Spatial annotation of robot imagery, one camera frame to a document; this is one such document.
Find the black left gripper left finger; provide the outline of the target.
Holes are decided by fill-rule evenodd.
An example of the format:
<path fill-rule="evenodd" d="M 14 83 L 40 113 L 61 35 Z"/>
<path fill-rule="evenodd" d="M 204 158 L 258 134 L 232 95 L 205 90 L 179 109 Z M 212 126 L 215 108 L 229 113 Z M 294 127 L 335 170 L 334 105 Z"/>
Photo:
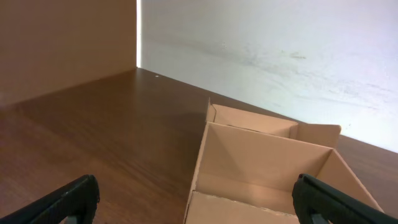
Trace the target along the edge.
<path fill-rule="evenodd" d="M 2 217 L 1 224 L 92 224 L 99 202 L 98 182 L 86 174 Z"/>

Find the cardboard box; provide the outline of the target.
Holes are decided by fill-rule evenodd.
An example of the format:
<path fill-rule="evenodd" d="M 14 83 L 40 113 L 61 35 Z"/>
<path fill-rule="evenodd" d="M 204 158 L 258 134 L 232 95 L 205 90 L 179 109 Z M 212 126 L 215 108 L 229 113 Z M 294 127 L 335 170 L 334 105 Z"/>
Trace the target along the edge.
<path fill-rule="evenodd" d="M 297 223 L 300 174 L 378 208 L 338 153 L 340 132 L 209 103 L 184 222 Z"/>

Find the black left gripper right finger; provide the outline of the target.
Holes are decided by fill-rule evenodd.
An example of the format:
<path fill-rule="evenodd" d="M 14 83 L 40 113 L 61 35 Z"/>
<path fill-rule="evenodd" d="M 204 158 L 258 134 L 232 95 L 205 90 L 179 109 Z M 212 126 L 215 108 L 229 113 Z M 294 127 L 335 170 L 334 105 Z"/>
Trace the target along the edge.
<path fill-rule="evenodd" d="M 301 224 L 397 224 L 376 210 L 308 174 L 300 174 L 292 191 Z"/>

